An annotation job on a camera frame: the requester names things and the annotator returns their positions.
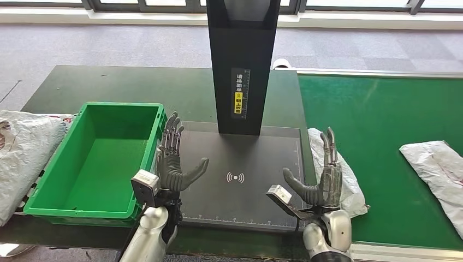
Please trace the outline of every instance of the dark green table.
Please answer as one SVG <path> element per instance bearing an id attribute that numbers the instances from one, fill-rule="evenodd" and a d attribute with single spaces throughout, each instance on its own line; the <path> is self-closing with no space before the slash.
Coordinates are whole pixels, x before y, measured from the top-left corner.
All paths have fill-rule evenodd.
<path id="1" fill-rule="evenodd" d="M 301 129 L 305 174 L 313 164 L 296 72 L 272 72 L 263 125 Z M 87 101 L 152 102 L 176 110 L 183 120 L 217 122 L 211 69 L 57 66 L 24 106 L 33 113 L 76 113 Z M 14 216 L 0 228 L 0 242 L 52 246 L 121 248 L 124 228 L 51 225 Z M 243 257 L 305 257 L 300 236 L 205 228 L 181 228 L 170 249 Z"/>
<path id="2" fill-rule="evenodd" d="M 301 128 L 311 182 L 306 126 L 333 127 L 338 149 L 371 205 L 368 214 L 352 220 L 354 241 L 463 250 L 440 204 L 398 150 L 445 140 L 462 154 L 462 95 L 463 79 L 457 76 L 276 71 L 270 74 L 263 124 Z M 89 100 L 158 102 L 185 120 L 216 121 L 210 69 L 58 66 L 23 110 L 75 113 Z M 120 248 L 127 234 L 124 228 L 51 225 L 15 216 L 0 228 L 0 242 Z M 170 251 L 306 257 L 297 234 L 207 228 L 181 228 Z"/>

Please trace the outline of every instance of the green plastic crate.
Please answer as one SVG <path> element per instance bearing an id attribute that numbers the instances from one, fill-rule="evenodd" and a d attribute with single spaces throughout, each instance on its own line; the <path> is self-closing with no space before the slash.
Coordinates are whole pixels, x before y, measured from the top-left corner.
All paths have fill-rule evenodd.
<path id="1" fill-rule="evenodd" d="M 55 224 L 131 227 L 140 206 L 130 179 L 150 171 L 166 120 L 162 104 L 86 103 L 25 213 Z"/>

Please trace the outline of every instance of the polybag package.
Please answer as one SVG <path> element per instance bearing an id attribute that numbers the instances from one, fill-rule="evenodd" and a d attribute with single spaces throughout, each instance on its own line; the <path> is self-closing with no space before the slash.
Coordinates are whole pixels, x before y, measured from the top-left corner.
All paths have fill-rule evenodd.
<path id="1" fill-rule="evenodd" d="M 0 111 L 0 226 L 6 224 L 63 140 L 59 118 Z"/>
<path id="2" fill-rule="evenodd" d="M 463 239 L 463 158 L 445 141 L 408 144 L 399 150 L 428 184 Z"/>
<path id="3" fill-rule="evenodd" d="M 313 166 L 315 167 L 315 176 L 317 177 L 318 183 L 320 183 L 320 177 L 323 172 L 324 160 L 323 140 L 320 138 L 321 133 L 322 132 L 316 128 L 308 129 Z M 365 197 L 357 182 L 357 178 L 339 152 L 337 153 L 337 158 L 342 170 L 341 208 L 345 210 L 351 218 L 363 215 L 368 211 L 368 207 L 365 204 Z"/>

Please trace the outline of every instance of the measuring scale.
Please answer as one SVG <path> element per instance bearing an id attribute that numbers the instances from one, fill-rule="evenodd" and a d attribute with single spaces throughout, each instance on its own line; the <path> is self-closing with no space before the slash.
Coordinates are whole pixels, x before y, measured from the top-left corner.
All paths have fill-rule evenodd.
<path id="1" fill-rule="evenodd" d="M 219 134 L 216 123 L 183 125 L 182 170 L 192 169 L 203 157 L 210 160 L 207 172 L 180 195 L 183 224 L 294 231 L 296 219 L 265 193 L 273 184 L 286 184 L 283 167 L 304 181 L 299 128 L 262 127 L 260 136 L 250 136 Z M 299 197 L 291 203 L 304 206 Z"/>

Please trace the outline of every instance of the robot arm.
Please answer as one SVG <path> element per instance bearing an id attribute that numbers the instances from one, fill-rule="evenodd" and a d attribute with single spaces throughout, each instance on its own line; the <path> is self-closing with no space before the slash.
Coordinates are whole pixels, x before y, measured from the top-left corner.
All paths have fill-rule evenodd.
<path id="1" fill-rule="evenodd" d="M 177 235 L 182 220 L 180 192 L 206 172 L 209 160 L 203 158 L 191 172 L 180 167 L 180 138 L 183 126 L 177 112 L 168 119 L 157 149 L 156 174 L 140 170 L 132 178 L 138 202 L 144 205 L 140 225 L 120 261 L 158 262 Z"/>
<path id="2" fill-rule="evenodd" d="M 352 226 L 347 212 L 340 209 L 342 170 L 337 164 L 333 130 L 328 128 L 327 136 L 322 133 L 321 137 L 325 157 L 318 185 L 306 186 L 289 169 L 283 169 L 288 185 L 312 207 L 297 210 L 289 204 L 291 194 L 279 185 L 272 186 L 267 195 L 287 214 L 308 221 L 302 239 L 313 262 L 351 262 Z"/>

